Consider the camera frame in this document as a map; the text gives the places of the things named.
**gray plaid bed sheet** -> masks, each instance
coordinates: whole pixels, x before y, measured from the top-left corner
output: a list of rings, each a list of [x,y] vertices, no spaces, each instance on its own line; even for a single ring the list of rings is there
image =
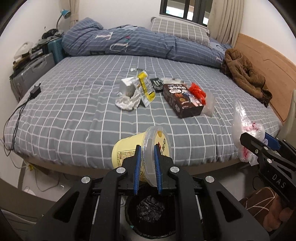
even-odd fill
[[[179,78],[212,92],[217,101],[214,117],[179,119],[160,93],[147,108],[140,105],[137,110],[120,110],[114,104],[119,83],[134,75],[129,72],[131,67],[145,69],[151,78]],[[168,133],[176,165],[234,159],[234,99],[269,134],[275,136],[281,127],[270,107],[265,108],[218,69],[201,65],[139,56],[71,57],[57,64],[39,82],[42,92],[24,109],[15,151],[56,164],[112,169],[114,144],[153,125],[163,126]],[[8,143],[16,120],[14,115],[8,123]]]

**crumpled tissue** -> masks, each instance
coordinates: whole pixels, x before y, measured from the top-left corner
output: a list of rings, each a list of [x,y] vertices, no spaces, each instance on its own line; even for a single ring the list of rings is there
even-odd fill
[[[118,97],[115,100],[115,105],[123,110],[137,109],[141,101],[141,94],[138,90],[135,90],[134,95],[130,98],[118,93]]]

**trash can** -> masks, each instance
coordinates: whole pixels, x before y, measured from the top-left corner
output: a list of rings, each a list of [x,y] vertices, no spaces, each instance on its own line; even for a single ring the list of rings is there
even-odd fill
[[[159,239],[176,232],[175,198],[160,196],[157,188],[145,183],[137,196],[129,196],[125,217],[130,227],[141,237]]]

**gray suitcase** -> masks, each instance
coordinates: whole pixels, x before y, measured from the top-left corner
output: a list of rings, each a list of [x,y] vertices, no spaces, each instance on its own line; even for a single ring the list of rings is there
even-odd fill
[[[27,91],[52,67],[54,67],[54,58],[52,53],[49,53],[30,63],[21,73],[11,79],[10,86],[17,101],[20,102]]]

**white wall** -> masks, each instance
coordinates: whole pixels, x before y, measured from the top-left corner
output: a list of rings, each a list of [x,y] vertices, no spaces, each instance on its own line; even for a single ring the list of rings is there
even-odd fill
[[[296,64],[296,38],[268,0],[245,0],[242,34],[271,46]]]
[[[104,28],[131,24],[148,28],[161,0],[80,0],[79,19],[90,17]]]
[[[28,0],[15,13],[0,36],[0,128],[17,106],[11,91],[9,76],[13,73],[13,56],[26,41],[36,43],[46,30],[55,28],[60,16],[59,0]],[[11,154],[15,164],[20,167],[22,160]],[[0,146],[0,178],[17,186],[20,170],[16,169]]]

